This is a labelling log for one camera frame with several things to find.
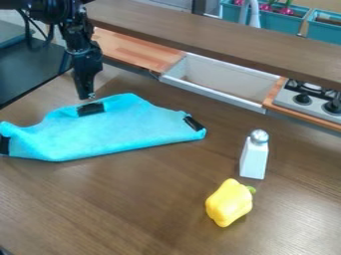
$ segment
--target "black tag on towel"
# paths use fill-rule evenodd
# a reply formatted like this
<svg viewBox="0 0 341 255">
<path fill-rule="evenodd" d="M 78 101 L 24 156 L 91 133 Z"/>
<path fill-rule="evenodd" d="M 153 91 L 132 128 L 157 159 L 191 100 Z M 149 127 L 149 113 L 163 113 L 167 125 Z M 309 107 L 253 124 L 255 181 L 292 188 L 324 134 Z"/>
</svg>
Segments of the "black tag on towel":
<svg viewBox="0 0 341 255">
<path fill-rule="evenodd" d="M 102 103 L 92 103 L 77 108 L 77 113 L 79 117 L 100 114 L 104 111 L 104 105 Z"/>
<path fill-rule="evenodd" d="M 193 119 L 190 116 L 187 116 L 183 119 L 191 128 L 193 128 L 195 131 L 200 131 L 204 129 L 204 126 L 201 125 L 199 122 L 197 122 L 195 119 Z"/>
<path fill-rule="evenodd" d="M 0 134 L 0 154 L 9 155 L 10 137 L 5 137 Z"/>
</svg>

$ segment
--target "yellow bell pepper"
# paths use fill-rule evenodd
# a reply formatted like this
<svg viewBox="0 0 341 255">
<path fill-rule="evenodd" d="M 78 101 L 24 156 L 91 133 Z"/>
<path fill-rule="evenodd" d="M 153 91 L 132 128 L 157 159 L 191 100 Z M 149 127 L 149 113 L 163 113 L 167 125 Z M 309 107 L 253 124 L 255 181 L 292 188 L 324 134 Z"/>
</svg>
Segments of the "yellow bell pepper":
<svg viewBox="0 0 341 255">
<path fill-rule="evenodd" d="M 228 179 L 206 200 L 206 212 L 219 227 L 227 227 L 251 211 L 252 193 L 254 188 Z"/>
</svg>

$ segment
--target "red object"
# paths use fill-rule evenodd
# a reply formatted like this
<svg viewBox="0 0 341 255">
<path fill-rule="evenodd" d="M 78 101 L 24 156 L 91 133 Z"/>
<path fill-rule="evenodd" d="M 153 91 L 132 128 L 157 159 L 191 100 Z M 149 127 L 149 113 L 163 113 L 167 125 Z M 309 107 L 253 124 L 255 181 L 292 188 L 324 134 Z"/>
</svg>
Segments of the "red object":
<svg viewBox="0 0 341 255">
<path fill-rule="evenodd" d="M 234 4 L 241 6 L 244 4 L 244 0 L 234 0 Z"/>
<path fill-rule="evenodd" d="M 279 11 L 280 14 L 284 14 L 284 15 L 293 15 L 294 12 L 293 10 L 291 10 L 290 8 L 284 7 L 283 9 L 281 9 Z"/>
<path fill-rule="evenodd" d="M 269 4 L 261 4 L 259 9 L 266 12 L 272 12 L 272 7 Z"/>
</svg>

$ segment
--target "toy stove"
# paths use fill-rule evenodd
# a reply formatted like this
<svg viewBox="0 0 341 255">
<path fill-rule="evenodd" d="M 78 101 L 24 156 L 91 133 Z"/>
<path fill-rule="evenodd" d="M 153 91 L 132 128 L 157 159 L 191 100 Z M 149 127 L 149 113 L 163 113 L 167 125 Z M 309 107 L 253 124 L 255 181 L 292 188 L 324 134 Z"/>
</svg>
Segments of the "toy stove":
<svg viewBox="0 0 341 255">
<path fill-rule="evenodd" d="M 273 104 L 341 125 L 341 91 L 289 79 Z"/>
</svg>

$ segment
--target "metal pole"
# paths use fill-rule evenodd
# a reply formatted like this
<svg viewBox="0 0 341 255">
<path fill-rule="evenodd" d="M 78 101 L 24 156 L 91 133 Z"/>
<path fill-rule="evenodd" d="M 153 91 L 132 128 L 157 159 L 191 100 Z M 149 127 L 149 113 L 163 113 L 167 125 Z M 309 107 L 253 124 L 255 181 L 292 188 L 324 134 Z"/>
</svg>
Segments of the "metal pole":
<svg viewBox="0 0 341 255">
<path fill-rule="evenodd" d="M 206 12 L 206 0 L 192 0 L 191 13 L 196 15 L 203 15 Z"/>
</svg>

